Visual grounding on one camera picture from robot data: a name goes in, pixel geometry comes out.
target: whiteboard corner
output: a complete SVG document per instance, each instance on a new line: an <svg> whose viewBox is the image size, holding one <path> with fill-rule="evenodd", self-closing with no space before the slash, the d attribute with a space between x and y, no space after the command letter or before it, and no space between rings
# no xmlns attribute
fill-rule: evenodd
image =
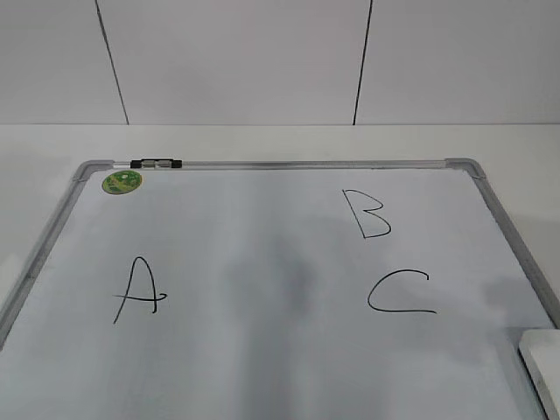
<svg viewBox="0 0 560 420"><path fill-rule="evenodd" d="M94 172L113 169L114 163L114 160L87 160L78 167L73 181L87 181Z"/></svg>
<svg viewBox="0 0 560 420"><path fill-rule="evenodd" d="M471 178L485 179L487 177L482 166L470 157L449 157L445 160L445 163L448 168L466 171Z"/></svg>

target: black marker writing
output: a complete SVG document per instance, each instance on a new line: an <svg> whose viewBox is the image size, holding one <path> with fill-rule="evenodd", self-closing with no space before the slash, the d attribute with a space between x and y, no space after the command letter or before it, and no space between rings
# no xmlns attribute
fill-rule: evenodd
<svg viewBox="0 0 560 420"><path fill-rule="evenodd" d="M151 289L153 290L153 298L129 296L130 286L132 285L132 277L134 276L134 268L136 267L138 260L141 260L146 265L146 268L150 272ZM139 301L142 301L142 302L153 302L154 310L151 313L156 313L158 311L158 301L164 300L165 298L167 298L167 295L165 293L159 293L159 297L156 297L156 282L154 281L154 275L151 272L150 265L148 264L148 262L142 256L137 256L134 259L134 261L132 262L132 267L130 267L129 284L126 286L126 291L124 292L124 295L113 295L113 296L115 296L116 298L122 298L121 306L119 307L119 310L116 313L115 320L113 321L113 324L116 324L116 321L119 319L119 316L121 315L121 311L123 310L123 307L124 307L124 303L127 301L127 299L139 300Z"/></svg>
<svg viewBox="0 0 560 420"><path fill-rule="evenodd" d="M379 286L384 280L388 279L391 276L394 276L395 274L398 273L418 273L423 275L424 277L426 277L426 280L430 280L430 276L428 276L428 273L424 273L423 271L420 271L418 269L398 269L397 271L393 271L392 273L388 273L384 278L382 278L379 282L377 282L374 286L374 288L369 292L369 295L367 296L367 304L369 305L369 307L371 309L375 309L376 311L379 312L428 312L428 313L437 313L436 311L431 311L431 310L427 310L427 309L382 309L382 308L378 308L377 306L375 306L372 301L371 301L371 297L374 294L375 289L377 289L377 286Z"/></svg>
<svg viewBox="0 0 560 420"><path fill-rule="evenodd" d="M375 211L381 210L383 208L383 203L381 203L378 199L375 199L371 195L365 194L364 192L358 191L358 190L342 190L342 193L344 194L344 197L346 198L346 201L348 202L348 205L350 206L350 210L352 210L353 217L356 219L356 223L358 223L358 226L360 227L361 235L364 237L364 239L377 238L379 236L388 235L391 232L391 225L389 225L389 222L386 221L385 219L383 219L380 215L374 213ZM375 203L377 203L379 206L376 206L374 208L363 209L361 211L363 213L369 214L369 215L374 216L377 219L381 220L386 225L387 230L385 232L380 233L380 234L367 234L366 230L364 229L364 227L360 223L360 218L358 217L358 214L354 210L354 206L352 205L351 200L348 198L348 193L361 194L364 197L367 197L367 198L371 199L372 201L374 201Z"/></svg>

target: white wall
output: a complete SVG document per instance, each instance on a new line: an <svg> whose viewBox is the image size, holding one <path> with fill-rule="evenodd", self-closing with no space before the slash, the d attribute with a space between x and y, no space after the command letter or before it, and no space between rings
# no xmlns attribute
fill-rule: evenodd
<svg viewBox="0 0 560 420"><path fill-rule="evenodd" d="M93 0L3 0L0 123L123 123Z"/></svg>
<svg viewBox="0 0 560 420"><path fill-rule="evenodd" d="M103 0L130 123L349 124L368 0Z"/></svg>
<svg viewBox="0 0 560 420"><path fill-rule="evenodd" d="M358 123L559 123L560 1L375 0Z"/></svg>
<svg viewBox="0 0 560 420"><path fill-rule="evenodd" d="M369 0L100 0L130 123L351 124ZM357 123L560 123L559 0L374 0ZM4 0L0 123L125 123L95 0Z"/></svg>

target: white object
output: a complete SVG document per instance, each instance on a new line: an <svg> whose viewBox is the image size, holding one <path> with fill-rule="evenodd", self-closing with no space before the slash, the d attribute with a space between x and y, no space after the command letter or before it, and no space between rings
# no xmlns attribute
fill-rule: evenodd
<svg viewBox="0 0 560 420"><path fill-rule="evenodd" d="M551 324L465 172L142 174L123 196L87 182L0 353L4 417L540 416L515 349ZM348 187L390 234L363 238ZM136 256L168 297L113 324ZM430 279L368 300L400 269Z"/></svg>
<svg viewBox="0 0 560 420"><path fill-rule="evenodd" d="M560 419L560 331L526 331L519 350L549 420Z"/></svg>

